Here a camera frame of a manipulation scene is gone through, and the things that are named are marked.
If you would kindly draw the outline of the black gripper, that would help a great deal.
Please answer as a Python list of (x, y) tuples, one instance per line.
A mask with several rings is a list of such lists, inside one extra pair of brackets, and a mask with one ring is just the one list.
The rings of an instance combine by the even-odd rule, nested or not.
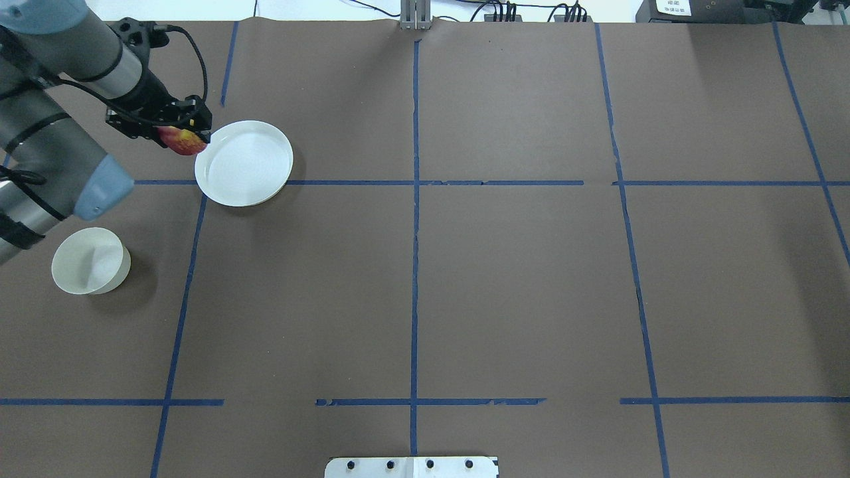
[(108, 102), (104, 121), (127, 138), (159, 141), (157, 126), (188, 129), (211, 142), (212, 112), (201, 95), (178, 99), (154, 74), (145, 74), (129, 93)]

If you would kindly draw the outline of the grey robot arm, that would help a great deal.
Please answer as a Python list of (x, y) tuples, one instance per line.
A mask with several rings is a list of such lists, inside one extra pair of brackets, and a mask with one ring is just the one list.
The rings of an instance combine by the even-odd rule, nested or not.
[(1, 5), (2, 262), (42, 242), (70, 216), (97, 220), (131, 193), (133, 178), (48, 94), (70, 86), (106, 106), (104, 121), (127, 138), (168, 146), (187, 133), (210, 141), (203, 91), (174, 97), (149, 67), (178, 25), (131, 17), (106, 23), (85, 1), (3, 1)]

